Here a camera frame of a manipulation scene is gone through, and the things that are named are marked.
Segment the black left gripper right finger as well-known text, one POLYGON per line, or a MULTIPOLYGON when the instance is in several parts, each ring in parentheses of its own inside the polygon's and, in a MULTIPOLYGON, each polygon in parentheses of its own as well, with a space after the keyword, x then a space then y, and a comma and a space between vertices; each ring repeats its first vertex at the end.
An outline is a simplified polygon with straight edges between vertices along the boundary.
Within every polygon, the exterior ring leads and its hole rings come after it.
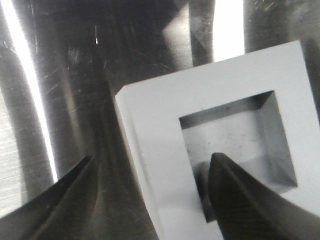
POLYGON ((211 156, 208 194, 225 240, 318 240, 320 218, 262 184, 221 152, 211 156))

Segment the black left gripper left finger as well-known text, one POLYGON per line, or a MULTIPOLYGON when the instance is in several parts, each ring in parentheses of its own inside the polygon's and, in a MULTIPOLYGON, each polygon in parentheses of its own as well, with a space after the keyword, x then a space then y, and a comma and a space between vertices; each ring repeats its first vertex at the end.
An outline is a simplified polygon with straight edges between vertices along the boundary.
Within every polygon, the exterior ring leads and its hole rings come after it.
POLYGON ((94 209, 94 159, 86 156, 42 194, 0 219, 2 240, 80 240, 94 209))

